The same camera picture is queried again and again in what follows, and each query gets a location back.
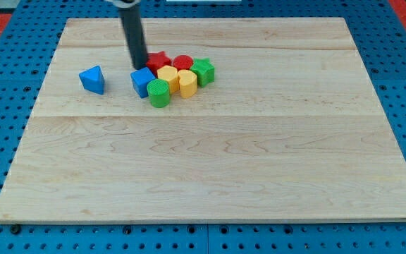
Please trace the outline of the silver rod mount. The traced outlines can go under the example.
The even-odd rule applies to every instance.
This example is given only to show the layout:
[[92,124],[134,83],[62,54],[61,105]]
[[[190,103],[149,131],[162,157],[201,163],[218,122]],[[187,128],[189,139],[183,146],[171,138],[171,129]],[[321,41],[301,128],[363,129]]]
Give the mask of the silver rod mount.
[[141,2],[141,0],[105,0],[113,5],[136,5]]

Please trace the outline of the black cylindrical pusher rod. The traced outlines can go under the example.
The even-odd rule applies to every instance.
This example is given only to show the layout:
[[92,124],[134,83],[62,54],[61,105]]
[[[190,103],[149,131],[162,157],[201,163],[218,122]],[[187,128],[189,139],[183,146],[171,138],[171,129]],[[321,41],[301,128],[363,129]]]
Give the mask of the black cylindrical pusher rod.
[[148,60],[148,52],[144,38],[140,4],[118,5],[118,13],[121,18],[133,68],[136,70],[144,68]]

